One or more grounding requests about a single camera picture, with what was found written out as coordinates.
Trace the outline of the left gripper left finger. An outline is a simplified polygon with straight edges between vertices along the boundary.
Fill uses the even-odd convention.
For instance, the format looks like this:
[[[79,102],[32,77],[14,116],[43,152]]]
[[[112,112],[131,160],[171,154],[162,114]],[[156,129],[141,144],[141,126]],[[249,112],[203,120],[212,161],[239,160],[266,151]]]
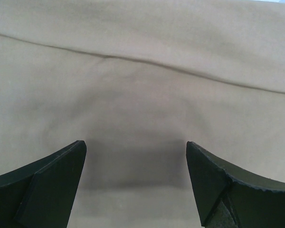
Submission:
[[[0,175],[0,228],[67,227],[85,158],[85,142],[75,141]]]

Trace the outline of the beige t shirt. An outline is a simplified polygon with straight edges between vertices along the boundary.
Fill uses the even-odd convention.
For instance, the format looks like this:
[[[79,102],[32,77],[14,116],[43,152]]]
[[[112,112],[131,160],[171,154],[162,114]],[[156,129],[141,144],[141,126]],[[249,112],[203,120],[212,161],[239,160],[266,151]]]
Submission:
[[[193,141],[285,182],[285,4],[0,0],[0,175],[87,145],[70,228],[198,228]]]

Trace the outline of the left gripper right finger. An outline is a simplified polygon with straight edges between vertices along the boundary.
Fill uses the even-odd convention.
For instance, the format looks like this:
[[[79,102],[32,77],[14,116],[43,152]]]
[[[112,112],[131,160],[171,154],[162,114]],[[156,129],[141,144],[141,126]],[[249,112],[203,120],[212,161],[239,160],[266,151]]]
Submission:
[[[187,142],[190,181],[204,228],[285,228],[285,183],[244,170]]]

